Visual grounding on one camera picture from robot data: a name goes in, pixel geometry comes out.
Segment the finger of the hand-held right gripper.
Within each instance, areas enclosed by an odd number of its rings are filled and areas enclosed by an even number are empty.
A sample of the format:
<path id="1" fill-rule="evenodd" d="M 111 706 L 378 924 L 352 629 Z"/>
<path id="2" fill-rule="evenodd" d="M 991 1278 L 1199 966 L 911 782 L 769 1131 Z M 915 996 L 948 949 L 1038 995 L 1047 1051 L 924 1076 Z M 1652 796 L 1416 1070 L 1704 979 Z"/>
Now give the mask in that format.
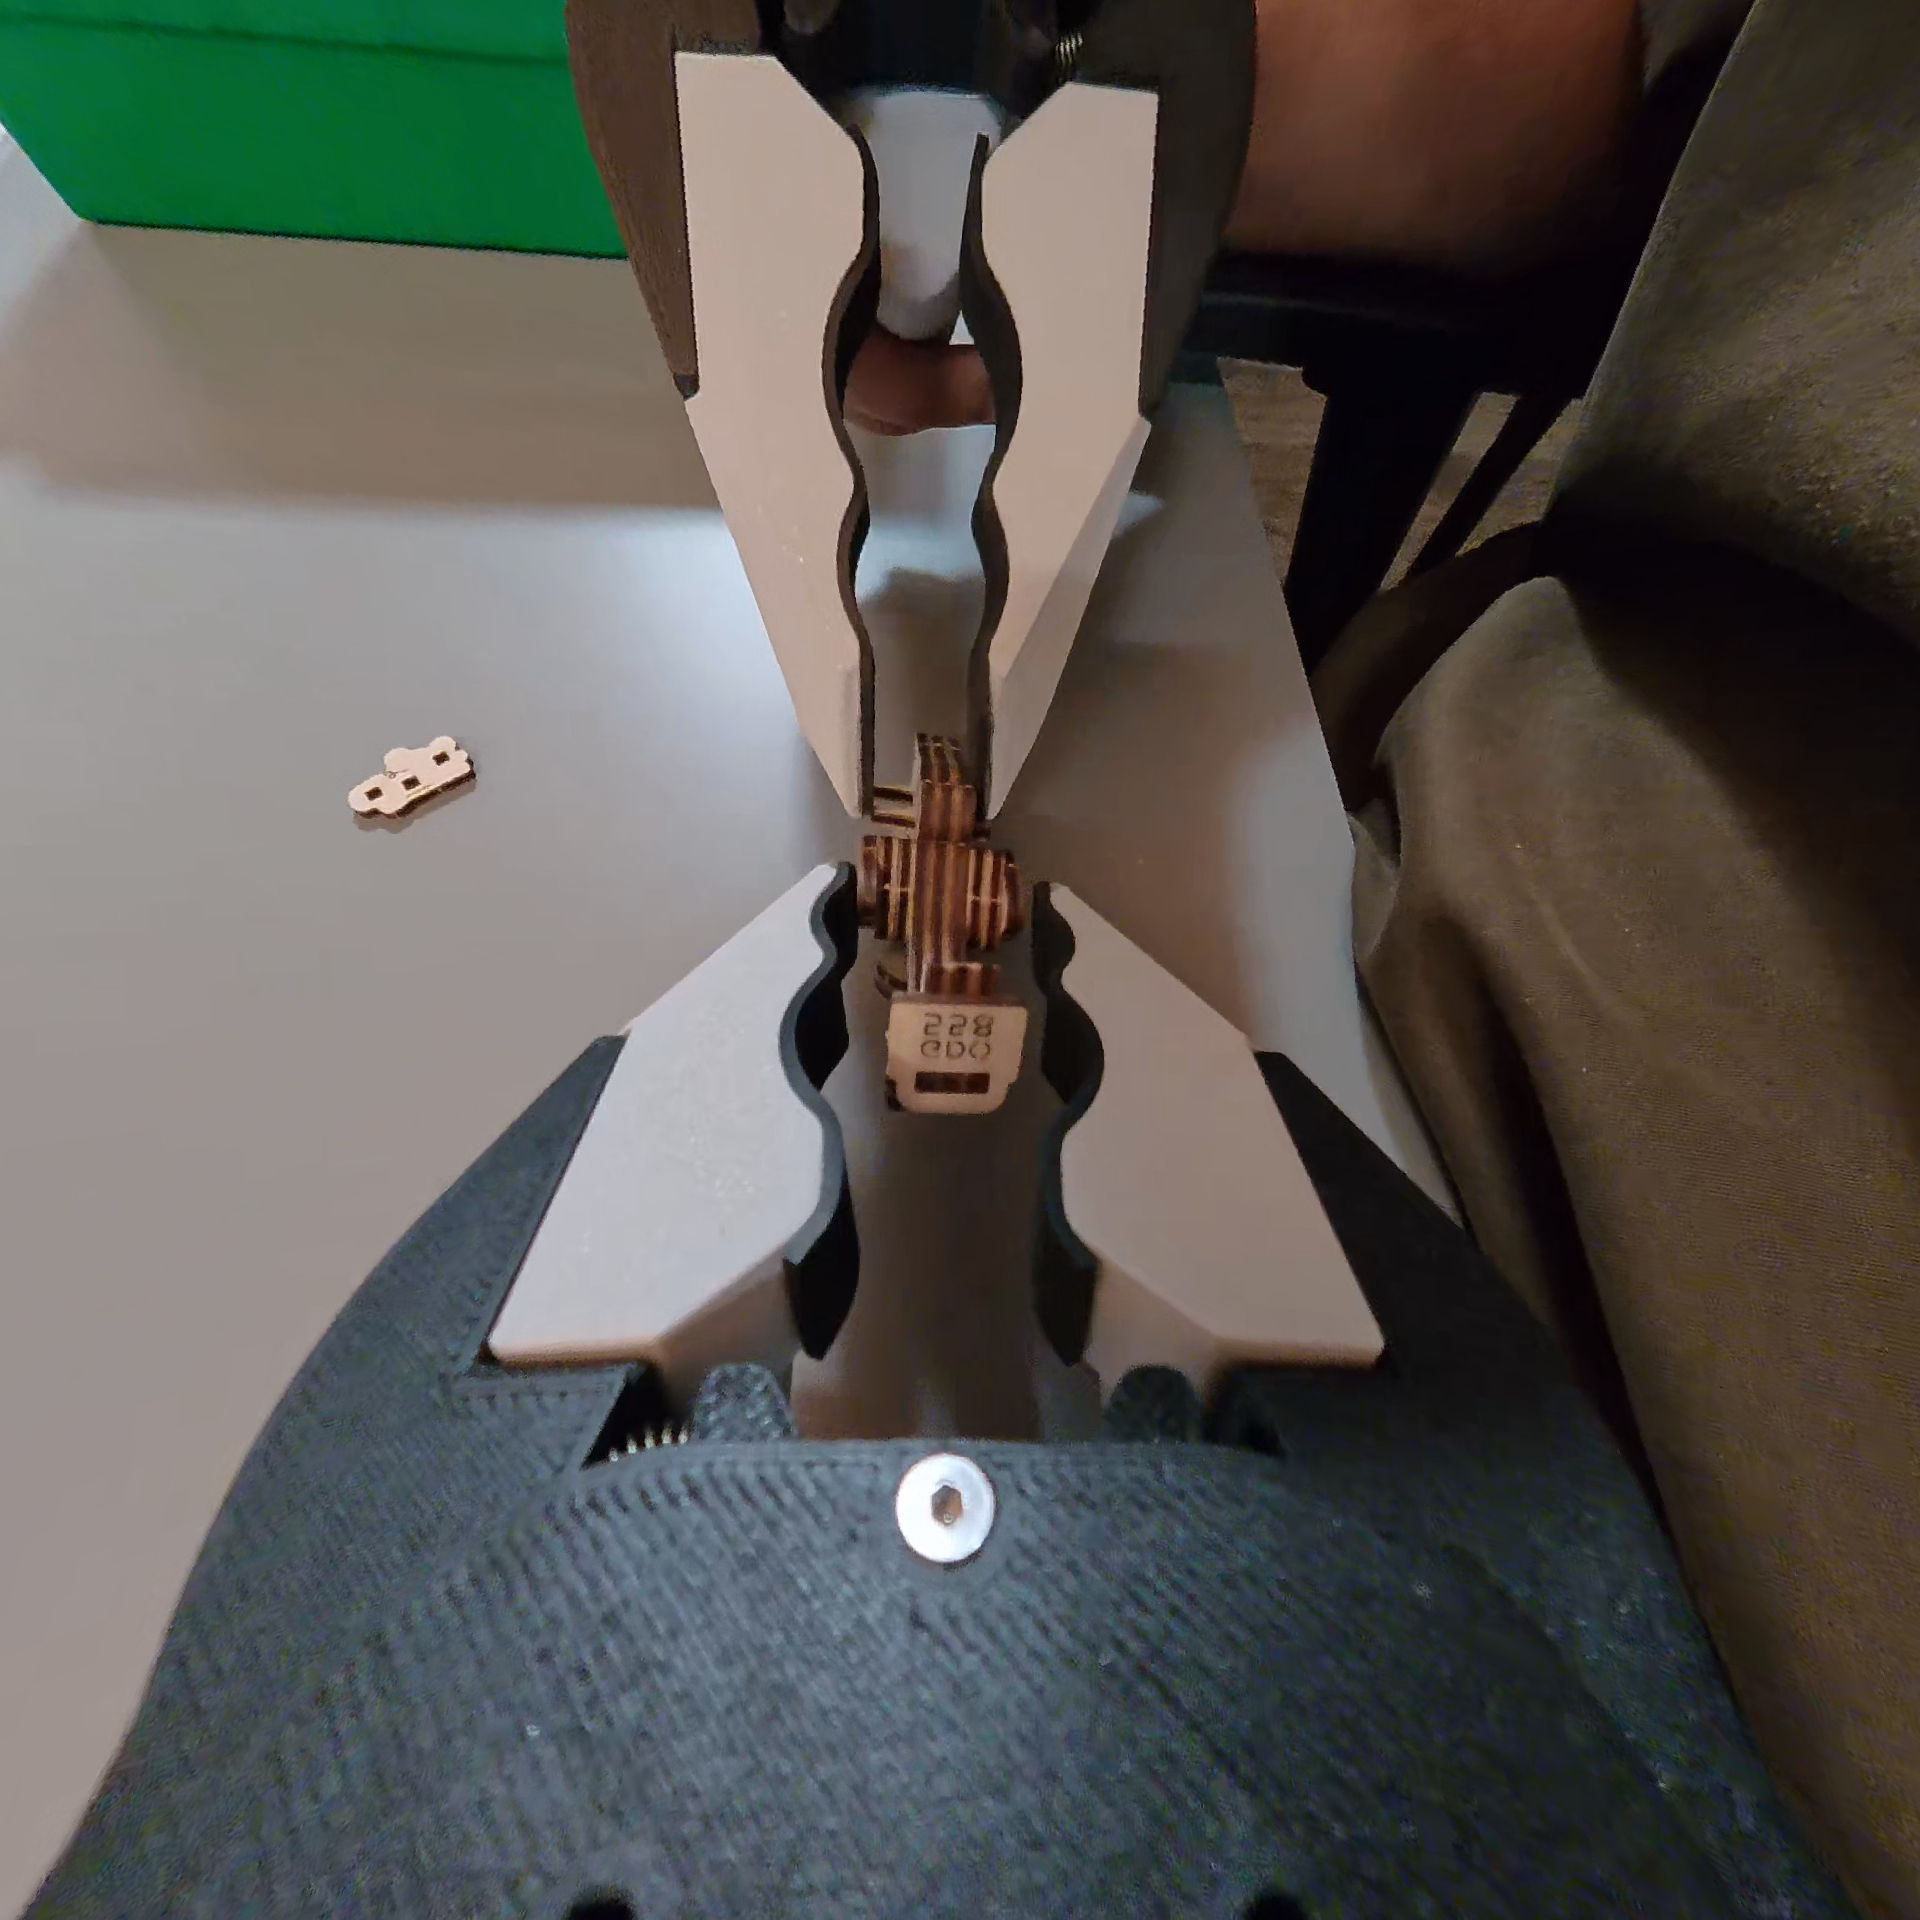
<path id="1" fill-rule="evenodd" d="M 872 806 L 873 648 L 856 598 L 867 488 L 838 348 L 875 262 L 857 136 L 771 56 L 676 56 L 697 388 L 689 420 L 801 731 Z"/>
<path id="2" fill-rule="evenodd" d="M 1038 742 L 1146 445 L 1158 140 L 1155 91 L 1071 83 L 974 161 L 962 309 L 996 425 L 967 689 L 985 800 Z"/>

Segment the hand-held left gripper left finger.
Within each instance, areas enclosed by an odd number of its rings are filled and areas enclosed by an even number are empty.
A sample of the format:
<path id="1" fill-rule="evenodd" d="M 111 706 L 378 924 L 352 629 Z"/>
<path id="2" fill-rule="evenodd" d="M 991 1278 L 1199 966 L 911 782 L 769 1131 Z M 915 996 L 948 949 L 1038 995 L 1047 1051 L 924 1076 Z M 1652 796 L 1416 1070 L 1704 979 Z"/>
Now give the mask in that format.
<path id="1" fill-rule="evenodd" d="M 641 1360 L 686 1404 L 710 1372 L 826 1357 L 857 1297 L 841 1123 L 856 873 L 790 886 L 619 1038 L 487 1338 L 511 1368 Z"/>

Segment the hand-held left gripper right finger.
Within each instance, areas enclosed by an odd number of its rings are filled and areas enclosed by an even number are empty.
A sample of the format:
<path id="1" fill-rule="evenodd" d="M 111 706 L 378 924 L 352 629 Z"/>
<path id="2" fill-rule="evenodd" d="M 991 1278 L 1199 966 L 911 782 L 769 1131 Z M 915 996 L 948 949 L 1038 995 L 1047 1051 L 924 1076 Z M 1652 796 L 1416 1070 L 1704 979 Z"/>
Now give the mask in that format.
<path id="1" fill-rule="evenodd" d="M 1386 1339 L 1249 1038 L 1058 883 L 1033 893 L 1041 1068 L 1035 1307 L 1105 1392 L 1138 1368 L 1199 1394 L 1240 1370 L 1364 1370 Z"/>

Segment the layered wooden puzzle model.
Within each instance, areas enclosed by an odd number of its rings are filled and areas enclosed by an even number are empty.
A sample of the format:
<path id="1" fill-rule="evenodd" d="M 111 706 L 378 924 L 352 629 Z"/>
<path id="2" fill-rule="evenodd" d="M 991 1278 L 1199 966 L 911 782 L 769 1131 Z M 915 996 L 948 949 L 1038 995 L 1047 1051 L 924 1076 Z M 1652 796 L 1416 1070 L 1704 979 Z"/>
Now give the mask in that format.
<path id="1" fill-rule="evenodd" d="M 959 741 L 920 734 L 913 779 L 873 790 L 856 915 L 881 950 L 889 1104 L 996 1114 L 1025 1058 L 1027 1005 L 996 958 L 1025 931 L 1025 880 L 982 822 Z"/>

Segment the small wooden puzzle piece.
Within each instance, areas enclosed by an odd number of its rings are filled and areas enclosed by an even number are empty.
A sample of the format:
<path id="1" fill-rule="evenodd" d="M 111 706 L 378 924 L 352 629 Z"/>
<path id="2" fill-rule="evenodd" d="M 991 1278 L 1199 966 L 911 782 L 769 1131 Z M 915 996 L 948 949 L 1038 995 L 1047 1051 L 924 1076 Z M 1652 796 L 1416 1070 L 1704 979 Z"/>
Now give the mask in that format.
<path id="1" fill-rule="evenodd" d="M 456 737 L 432 737 L 417 747 L 393 747 L 380 768 L 347 790 L 359 833 L 387 833 L 432 809 L 476 782 L 476 761 Z"/>

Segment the grey desk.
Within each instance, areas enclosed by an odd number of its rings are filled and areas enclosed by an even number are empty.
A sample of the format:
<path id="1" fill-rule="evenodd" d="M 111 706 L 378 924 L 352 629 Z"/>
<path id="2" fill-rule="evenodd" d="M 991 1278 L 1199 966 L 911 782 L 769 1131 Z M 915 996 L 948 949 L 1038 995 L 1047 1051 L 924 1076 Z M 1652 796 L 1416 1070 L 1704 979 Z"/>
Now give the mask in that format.
<path id="1" fill-rule="evenodd" d="M 82 225 L 6 140 L 6 1916 L 399 1236 L 857 829 L 624 262 Z M 1432 1196 L 1230 388 L 1168 397 L 1007 819 Z M 385 749 L 476 785 L 358 822 Z M 1020 1434 L 1030 1152 L 832 1078 L 847 1434 Z"/>

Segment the person's right hand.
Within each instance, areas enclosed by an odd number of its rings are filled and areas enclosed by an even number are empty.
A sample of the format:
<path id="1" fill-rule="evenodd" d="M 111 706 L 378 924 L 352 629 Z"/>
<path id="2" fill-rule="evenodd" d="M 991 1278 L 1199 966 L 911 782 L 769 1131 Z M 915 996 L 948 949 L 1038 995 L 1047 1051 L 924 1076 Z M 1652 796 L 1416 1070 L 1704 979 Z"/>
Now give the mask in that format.
<path id="1" fill-rule="evenodd" d="M 991 373 L 972 342 L 905 340 L 878 328 L 857 350 L 844 396 L 847 420 L 883 436 L 991 425 Z"/>

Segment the green plastic bin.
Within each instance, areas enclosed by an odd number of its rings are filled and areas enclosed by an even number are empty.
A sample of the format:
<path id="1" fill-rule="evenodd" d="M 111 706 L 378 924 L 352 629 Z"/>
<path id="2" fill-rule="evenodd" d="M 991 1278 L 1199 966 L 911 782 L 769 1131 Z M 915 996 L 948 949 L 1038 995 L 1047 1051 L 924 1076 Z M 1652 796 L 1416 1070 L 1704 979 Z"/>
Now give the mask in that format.
<path id="1" fill-rule="evenodd" d="M 3 122 L 95 225 L 622 257 L 562 3 L 6 3 Z"/>

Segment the person's olive clothing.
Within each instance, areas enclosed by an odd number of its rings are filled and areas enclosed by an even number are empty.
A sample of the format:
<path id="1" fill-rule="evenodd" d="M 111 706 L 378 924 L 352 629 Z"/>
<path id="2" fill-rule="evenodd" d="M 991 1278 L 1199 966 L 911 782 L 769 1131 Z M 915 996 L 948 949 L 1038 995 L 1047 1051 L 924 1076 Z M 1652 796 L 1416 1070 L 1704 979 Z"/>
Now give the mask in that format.
<path id="1" fill-rule="evenodd" d="M 1386 1035 L 1874 1916 L 1916 1916 L 1916 30 L 1747 5 L 1530 576 L 1329 660 Z"/>

